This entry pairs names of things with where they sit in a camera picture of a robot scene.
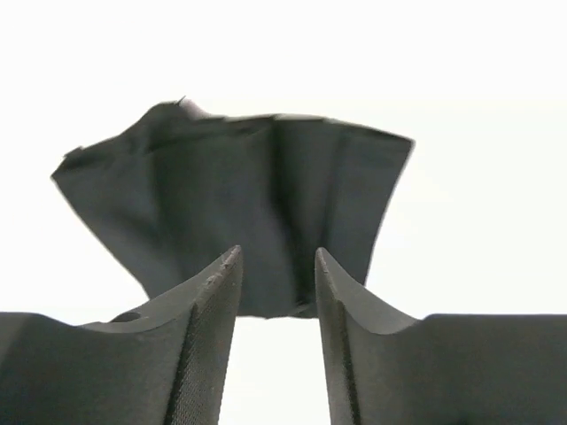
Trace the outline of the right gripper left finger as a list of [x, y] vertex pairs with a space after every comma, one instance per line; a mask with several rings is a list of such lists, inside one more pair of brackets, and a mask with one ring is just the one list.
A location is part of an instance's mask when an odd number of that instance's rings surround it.
[[2, 423], [217, 423], [242, 275], [233, 247], [109, 322], [3, 313]]

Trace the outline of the black pleated skirt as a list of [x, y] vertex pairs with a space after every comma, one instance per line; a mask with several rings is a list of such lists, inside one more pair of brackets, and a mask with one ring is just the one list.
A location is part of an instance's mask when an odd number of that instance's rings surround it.
[[311, 319], [315, 252], [325, 248], [366, 279], [412, 147], [324, 118], [199, 117], [164, 103], [123, 133], [69, 152], [52, 177], [148, 296], [237, 245], [240, 314]]

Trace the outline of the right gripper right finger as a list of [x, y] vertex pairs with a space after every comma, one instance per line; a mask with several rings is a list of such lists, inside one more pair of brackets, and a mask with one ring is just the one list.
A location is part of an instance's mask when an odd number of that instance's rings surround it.
[[315, 286], [332, 423], [565, 423], [564, 316], [416, 319], [323, 249]]

